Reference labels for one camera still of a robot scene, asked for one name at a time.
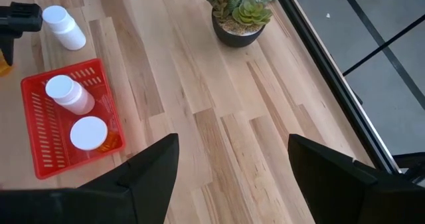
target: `metal frame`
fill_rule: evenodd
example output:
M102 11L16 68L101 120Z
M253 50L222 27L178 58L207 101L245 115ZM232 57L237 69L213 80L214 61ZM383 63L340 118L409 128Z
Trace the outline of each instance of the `metal frame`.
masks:
M403 179L416 184L425 180L425 152L394 155L393 158L400 168L408 168Z
M388 173L399 174L400 169L375 132L375 129L369 124L368 118L357 105L355 98L351 95L349 88L345 85L342 77L333 66L327 53L305 20L305 17L298 9L297 4L294 0L278 1L295 27L299 37L310 53L314 63L319 68L376 168L385 170Z

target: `concrete floor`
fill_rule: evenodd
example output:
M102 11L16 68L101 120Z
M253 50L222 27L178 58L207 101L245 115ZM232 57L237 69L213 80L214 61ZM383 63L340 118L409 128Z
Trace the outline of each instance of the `concrete floor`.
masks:
M356 1L385 41L425 13L425 0ZM347 0L298 2L341 71L379 46ZM346 77L393 155L425 152L425 111L417 98L425 93L424 34L422 23L389 47L400 64L397 69L381 52ZM418 87L416 96L400 68Z

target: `wood grain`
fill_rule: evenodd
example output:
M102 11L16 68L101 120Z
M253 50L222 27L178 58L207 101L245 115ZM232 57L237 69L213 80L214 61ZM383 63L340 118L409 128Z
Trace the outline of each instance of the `wood grain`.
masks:
M64 5L87 36L64 49L47 26L15 42L0 78L0 188L77 187L165 135L180 140L166 223L314 223L290 167L291 133L371 165L360 141L278 3L249 47L216 38L204 0L0 0ZM124 128L124 151L38 180L22 78L99 57Z

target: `dark gray pot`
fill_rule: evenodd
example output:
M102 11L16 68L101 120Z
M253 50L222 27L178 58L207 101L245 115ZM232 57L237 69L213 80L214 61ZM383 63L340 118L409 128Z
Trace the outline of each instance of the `dark gray pot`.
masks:
M211 12L211 19L212 26L214 27L214 31L218 39L222 43L230 47L245 47L249 45L257 39L257 37L261 34L265 27L265 25L263 25L263 27L261 27L261 29L257 31L257 33L254 33L252 35L232 35L230 33L227 33L227 31L225 31L223 28L221 28L221 26L218 24L216 17L213 15L213 12Z

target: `white lid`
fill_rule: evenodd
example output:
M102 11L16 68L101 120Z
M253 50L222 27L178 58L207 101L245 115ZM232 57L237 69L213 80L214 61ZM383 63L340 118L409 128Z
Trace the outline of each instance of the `white lid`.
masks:
M52 31L64 31L75 23L64 7L52 5L42 12L42 19Z
M88 116L81 118L71 128L71 142L81 150L95 150L106 140L108 127L100 118Z
M57 103L64 104L78 96L80 88L69 76L57 75L47 82L46 93Z

